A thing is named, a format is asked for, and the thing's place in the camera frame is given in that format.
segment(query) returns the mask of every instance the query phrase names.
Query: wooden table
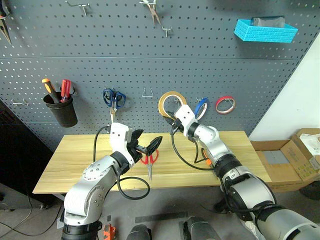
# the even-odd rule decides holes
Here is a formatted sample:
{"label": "wooden table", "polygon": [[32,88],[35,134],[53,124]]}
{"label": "wooden table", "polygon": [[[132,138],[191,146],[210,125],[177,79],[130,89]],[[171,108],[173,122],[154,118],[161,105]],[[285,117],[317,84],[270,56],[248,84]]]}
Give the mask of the wooden table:
{"label": "wooden table", "polygon": [[[243,165],[247,166],[265,182],[271,182],[265,167],[244,131],[222,131],[219,134],[220,138]],[[143,133],[139,138],[139,144],[147,146],[157,136],[163,136],[163,139],[158,148],[159,158],[152,166],[151,188],[218,186],[220,184],[211,171],[193,169],[183,163],[173,150],[169,133]],[[68,192],[80,179],[83,170],[93,160],[94,138],[95,135],[65,135],[46,166],[33,193],[59,194]],[[196,152],[194,143],[187,140],[181,133],[176,133],[174,139],[180,154],[187,161],[193,163]],[[111,153],[109,135],[99,135],[96,159],[99,160]],[[197,166],[208,167],[204,162],[197,163]],[[141,162],[138,162],[123,176],[137,176],[149,181],[147,167]],[[121,186],[124,190],[145,188],[145,185],[137,180],[123,181]],[[117,186],[113,187],[112,190],[118,190]]]}

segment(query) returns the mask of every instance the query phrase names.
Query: gray pegboard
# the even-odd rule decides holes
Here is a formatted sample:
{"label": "gray pegboard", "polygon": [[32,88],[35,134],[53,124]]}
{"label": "gray pegboard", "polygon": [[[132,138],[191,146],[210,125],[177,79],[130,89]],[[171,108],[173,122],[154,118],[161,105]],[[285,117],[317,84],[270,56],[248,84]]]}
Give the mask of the gray pegboard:
{"label": "gray pegboard", "polygon": [[[115,87],[127,96],[116,119],[146,132],[168,132],[170,126],[160,117],[158,100],[165,92],[182,93],[192,108],[196,98],[209,97],[210,106],[201,121],[219,130],[245,130],[250,133],[289,79],[298,61],[267,59],[194,59],[194,58],[108,58],[68,57],[0,60],[4,81],[0,96],[14,113],[47,145],[57,145],[64,134],[94,134],[110,122],[109,108],[102,100],[105,87]],[[62,128],[43,103],[46,90],[43,77],[71,79],[76,88],[74,107],[79,122]],[[142,93],[152,87],[154,97]],[[215,101],[232,95],[237,108],[228,115],[214,110]],[[26,99],[30,106],[11,106]],[[174,101],[169,108],[176,108]]]}
{"label": "gray pegboard", "polygon": [[[139,0],[88,0],[89,14],[64,0],[10,0],[13,45],[0,40],[2,58],[150,57],[299,60],[319,31],[318,0],[159,0],[160,25]],[[70,0],[76,4],[79,0]],[[243,42],[237,19],[285,15],[298,28],[291,44]]]}
{"label": "gray pegboard", "polygon": [[[319,32],[317,0],[158,0],[163,26],[173,29],[168,38],[138,0],[88,2],[86,17],[64,0],[8,1],[12,46],[0,35],[0,98],[52,150],[65,134],[95,134],[110,122],[105,87],[127,95],[116,119],[135,129],[168,132],[157,104],[175,90],[192,108],[209,97],[202,123],[250,134]],[[298,28],[292,43],[243,42],[233,33],[237,19],[276,15]],[[60,127],[47,109],[43,77],[56,88],[72,80],[76,126]],[[144,87],[154,98],[141,97]],[[219,115],[214,104],[224,95],[237,108]],[[13,108],[11,99],[22,98],[30,105]]]}

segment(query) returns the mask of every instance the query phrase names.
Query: black pen holder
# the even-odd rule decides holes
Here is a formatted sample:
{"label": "black pen holder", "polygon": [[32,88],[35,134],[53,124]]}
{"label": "black pen holder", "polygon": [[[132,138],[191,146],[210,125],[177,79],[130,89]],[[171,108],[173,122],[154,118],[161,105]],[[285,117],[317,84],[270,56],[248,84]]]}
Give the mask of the black pen holder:
{"label": "black pen holder", "polygon": [[54,103],[50,95],[43,98],[45,105],[51,110],[55,119],[63,128],[70,128],[77,124],[78,119],[73,105],[72,96],[66,102]]}

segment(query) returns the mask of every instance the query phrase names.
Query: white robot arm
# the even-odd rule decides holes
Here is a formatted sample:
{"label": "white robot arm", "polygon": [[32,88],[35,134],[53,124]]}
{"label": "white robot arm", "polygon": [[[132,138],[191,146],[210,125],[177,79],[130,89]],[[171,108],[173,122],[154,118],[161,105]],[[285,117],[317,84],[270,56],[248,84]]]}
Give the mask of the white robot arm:
{"label": "white robot arm", "polygon": [[[96,240],[97,233],[102,228],[99,218],[109,190],[116,181],[120,186],[120,175],[139,161],[141,153],[150,155],[161,143],[162,136],[156,137],[148,147],[138,145],[142,132],[141,129],[133,132],[128,126],[117,122],[111,125],[109,142],[113,153],[91,163],[65,196],[61,240]],[[148,183],[146,184],[148,192],[144,196],[130,199],[145,197],[150,190]]]}
{"label": "white robot arm", "polygon": [[200,142],[205,149],[224,192],[220,206],[235,212],[244,221],[253,221],[267,240],[320,239],[320,227],[278,205],[271,189],[242,166],[214,127],[198,123],[188,105],[182,105],[174,117],[176,121],[172,125],[177,127],[175,131],[180,129],[184,136]]}

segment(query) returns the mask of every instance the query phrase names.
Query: blue plastic basket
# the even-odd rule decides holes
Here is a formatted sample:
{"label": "blue plastic basket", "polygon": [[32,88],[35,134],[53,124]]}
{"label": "blue plastic basket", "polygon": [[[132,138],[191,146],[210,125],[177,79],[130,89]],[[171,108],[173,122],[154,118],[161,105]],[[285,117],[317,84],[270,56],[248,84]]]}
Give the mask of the blue plastic basket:
{"label": "blue plastic basket", "polygon": [[251,26],[248,19],[238,19],[234,34],[243,41],[291,43],[298,29],[285,24],[284,27]]}

